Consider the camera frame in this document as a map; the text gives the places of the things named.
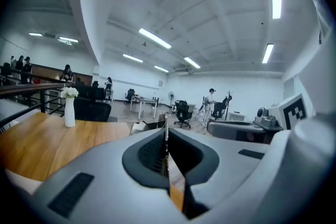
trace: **black slot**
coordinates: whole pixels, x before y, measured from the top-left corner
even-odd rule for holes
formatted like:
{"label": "black slot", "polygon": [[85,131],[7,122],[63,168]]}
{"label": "black slot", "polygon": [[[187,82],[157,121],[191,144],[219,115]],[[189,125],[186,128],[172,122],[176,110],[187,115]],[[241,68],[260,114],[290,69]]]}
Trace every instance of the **black slot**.
{"label": "black slot", "polygon": [[255,159],[262,159],[264,156],[264,153],[249,150],[241,150],[238,152],[238,154],[242,154],[244,156],[248,156]]}
{"label": "black slot", "polygon": [[53,199],[48,207],[57,214],[68,218],[93,178],[92,175],[79,173]]}

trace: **white wall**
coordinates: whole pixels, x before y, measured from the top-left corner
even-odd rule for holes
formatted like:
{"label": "white wall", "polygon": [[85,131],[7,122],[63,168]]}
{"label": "white wall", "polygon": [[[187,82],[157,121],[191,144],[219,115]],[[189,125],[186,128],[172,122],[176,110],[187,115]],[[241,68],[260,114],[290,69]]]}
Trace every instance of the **white wall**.
{"label": "white wall", "polygon": [[18,60],[21,55],[24,57],[30,55],[33,39],[29,35],[24,35],[14,29],[2,29],[0,39],[4,42],[0,51],[0,65],[11,62],[11,56]]}
{"label": "white wall", "polygon": [[170,75],[163,94],[168,97],[169,91],[173,91],[175,101],[185,100],[199,108],[203,96],[209,93],[210,88],[216,90],[213,98],[217,102],[222,102],[229,90],[233,92],[229,111],[246,115],[247,121],[254,120],[260,107],[269,107],[282,100],[281,79],[257,77]]}
{"label": "white wall", "polygon": [[308,116],[312,116],[313,114],[313,106],[312,102],[303,87],[300,79],[297,74],[301,72],[301,70],[309,63],[309,61],[313,58],[316,52],[319,50],[319,27],[316,27],[315,30],[311,33],[310,38],[305,46],[303,46],[302,50],[299,52],[298,56],[294,59],[292,64],[286,69],[284,76],[282,77],[282,81],[285,82],[290,78],[294,77],[294,94],[302,93]]}
{"label": "white wall", "polygon": [[125,93],[134,89],[136,94],[146,98],[159,97],[160,103],[162,89],[166,85],[167,75],[164,72],[153,70],[132,60],[118,57],[103,57],[100,65],[99,87],[104,87],[107,77],[113,83],[113,99],[125,100]]}
{"label": "white wall", "polygon": [[75,51],[71,46],[60,42],[49,43],[45,38],[37,40],[32,46],[30,61],[37,65],[61,70],[69,64],[73,72],[90,76],[92,76],[93,68],[96,65],[92,56],[87,52]]}

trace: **black office chair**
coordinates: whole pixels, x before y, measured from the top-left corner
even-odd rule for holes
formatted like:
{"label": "black office chair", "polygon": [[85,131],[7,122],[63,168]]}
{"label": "black office chair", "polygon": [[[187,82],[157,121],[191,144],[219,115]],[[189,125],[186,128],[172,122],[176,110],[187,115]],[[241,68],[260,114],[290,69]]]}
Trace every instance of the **black office chair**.
{"label": "black office chair", "polygon": [[4,63],[4,66],[1,69],[1,75],[9,76],[10,74],[12,74],[11,64],[9,62],[6,62]]}
{"label": "black office chair", "polygon": [[96,91],[97,88],[93,86],[78,86],[76,85],[75,88],[78,91],[78,97],[79,98],[85,98],[88,100],[91,100],[91,102],[96,101]]}
{"label": "black office chair", "polygon": [[223,117],[223,113],[226,109],[225,103],[215,103],[214,112],[211,114],[215,118],[215,121]]}
{"label": "black office chair", "polygon": [[185,101],[179,101],[175,102],[176,105],[176,117],[178,118],[179,121],[175,121],[174,124],[180,123],[181,127],[183,124],[186,124],[189,126],[189,129],[191,128],[190,124],[188,123],[187,120],[191,119],[193,113],[188,112],[189,106],[187,102]]}
{"label": "black office chair", "polygon": [[91,102],[80,98],[75,98],[73,107],[75,108],[75,119],[82,121],[107,122],[111,112],[109,104]]}
{"label": "black office chair", "polygon": [[135,94],[135,91],[133,89],[129,89],[127,91],[127,95],[125,94],[125,98],[128,100],[128,101],[125,101],[124,104],[130,104],[131,103],[131,100],[132,100],[132,97],[133,95]]}

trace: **standing fan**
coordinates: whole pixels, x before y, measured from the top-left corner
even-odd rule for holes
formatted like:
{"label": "standing fan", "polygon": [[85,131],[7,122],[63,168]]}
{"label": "standing fan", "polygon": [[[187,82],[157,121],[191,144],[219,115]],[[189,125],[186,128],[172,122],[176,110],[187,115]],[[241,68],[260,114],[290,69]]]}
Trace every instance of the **standing fan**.
{"label": "standing fan", "polygon": [[168,93],[168,98],[170,100],[170,107],[172,107],[172,101],[174,100],[174,97],[175,97],[174,92],[170,91]]}

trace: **wooden table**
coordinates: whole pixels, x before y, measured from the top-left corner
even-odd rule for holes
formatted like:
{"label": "wooden table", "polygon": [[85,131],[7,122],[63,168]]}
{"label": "wooden table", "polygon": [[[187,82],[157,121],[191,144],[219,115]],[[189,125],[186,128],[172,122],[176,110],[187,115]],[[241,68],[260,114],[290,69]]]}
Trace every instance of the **wooden table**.
{"label": "wooden table", "polygon": [[39,112],[0,134],[0,162],[16,174],[45,181],[88,149],[129,133],[123,122],[76,120],[67,128],[64,118]]}

